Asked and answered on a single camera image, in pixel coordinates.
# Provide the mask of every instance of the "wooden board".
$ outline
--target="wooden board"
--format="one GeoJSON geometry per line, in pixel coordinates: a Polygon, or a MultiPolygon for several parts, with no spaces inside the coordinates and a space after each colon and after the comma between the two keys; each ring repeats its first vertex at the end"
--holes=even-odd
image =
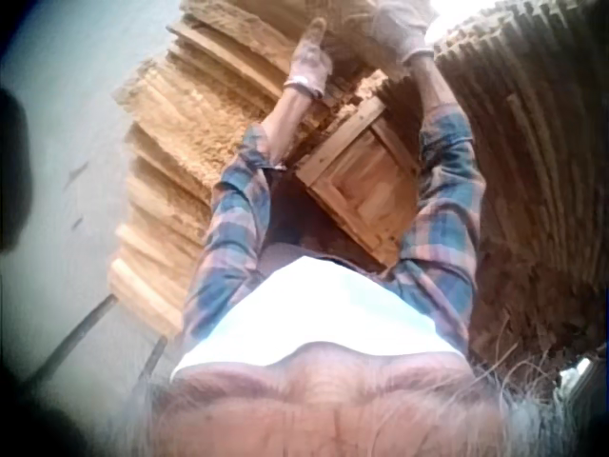
{"type": "Polygon", "coordinates": [[[364,100],[357,112],[342,124],[309,158],[299,167],[297,175],[310,187],[322,172],[341,152],[372,124],[384,111],[384,104],[377,97],[364,100]]]}
{"type": "Polygon", "coordinates": [[[204,24],[187,19],[182,19],[168,28],[209,57],[235,71],[269,97],[281,97],[285,75],[245,46],[204,24]]]}
{"type": "Polygon", "coordinates": [[[391,266],[416,213],[418,167],[384,119],[376,121],[380,135],[373,128],[362,131],[377,119],[381,106],[372,100],[362,107],[350,126],[337,130],[308,158],[300,170],[305,174],[297,175],[341,228],[391,266]]]}
{"type": "Polygon", "coordinates": [[[210,192],[247,126],[261,120],[262,113],[194,71],[164,60],[147,61],[115,97],[178,167],[210,192]]]}
{"type": "Polygon", "coordinates": [[[175,186],[144,160],[133,161],[127,179],[128,199],[190,242],[201,245],[207,230],[209,206],[175,186]]]}
{"type": "Polygon", "coordinates": [[[118,258],[110,265],[109,287],[121,303],[159,333],[173,338],[182,330],[182,312],[170,305],[118,258]]]}

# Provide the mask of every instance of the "stacked wood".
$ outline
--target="stacked wood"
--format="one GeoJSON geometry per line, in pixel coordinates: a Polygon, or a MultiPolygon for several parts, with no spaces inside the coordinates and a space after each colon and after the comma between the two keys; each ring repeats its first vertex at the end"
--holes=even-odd
{"type": "MultiPolygon", "coordinates": [[[[559,366],[605,337],[609,68],[585,15],[576,0],[501,2],[436,45],[488,185],[472,348],[492,365],[516,343],[506,369],[566,348],[559,366]]],[[[380,97],[417,149],[413,83],[387,83],[380,97]]]]}
{"type": "MultiPolygon", "coordinates": [[[[127,182],[130,215],[117,230],[121,248],[110,287],[168,336],[182,327],[212,188],[247,126],[281,96],[307,25],[285,35],[277,21],[217,0],[185,0],[182,10],[181,20],[168,26],[176,39],[167,54],[142,64],[115,95],[134,120],[127,143],[135,158],[127,182]]],[[[337,55],[348,53],[336,37],[328,40],[337,55]]],[[[294,151],[303,142],[315,147],[316,132],[331,125],[370,71],[357,58],[338,62],[328,95],[307,115],[294,151]]]]}

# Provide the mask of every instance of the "work glove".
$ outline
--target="work glove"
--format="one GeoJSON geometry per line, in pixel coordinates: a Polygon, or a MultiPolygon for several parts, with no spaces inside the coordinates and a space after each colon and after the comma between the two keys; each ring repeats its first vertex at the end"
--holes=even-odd
{"type": "Polygon", "coordinates": [[[308,91],[313,98],[324,97],[325,82],[332,74],[332,61],[321,48],[326,27],[321,17],[308,26],[292,55],[284,87],[297,86],[308,91]]]}
{"type": "Polygon", "coordinates": [[[366,33],[404,64],[418,54],[433,57],[425,34],[435,18],[429,0],[379,0],[374,13],[353,14],[345,25],[366,33]]]}

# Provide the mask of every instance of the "man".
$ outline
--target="man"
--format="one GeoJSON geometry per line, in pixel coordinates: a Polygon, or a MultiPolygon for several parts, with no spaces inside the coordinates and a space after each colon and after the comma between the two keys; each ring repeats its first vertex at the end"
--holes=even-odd
{"type": "Polygon", "coordinates": [[[427,0],[391,0],[363,19],[407,67],[424,110],[421,201],[398,265],[386,278],[310,256],[268,277],[258,269],[265,170],[281,164],[331,72],[316,20],[284,95],[247,131],[215,189],[185,314],[189,350],[153,402],[139,451],[532,455],[552,440],[559,450],[547,452],[569,451],[569,427],[553,409],[509,398],[463,356],[485,183],[465,115],[424,43],[431,18],[427,0]]]}

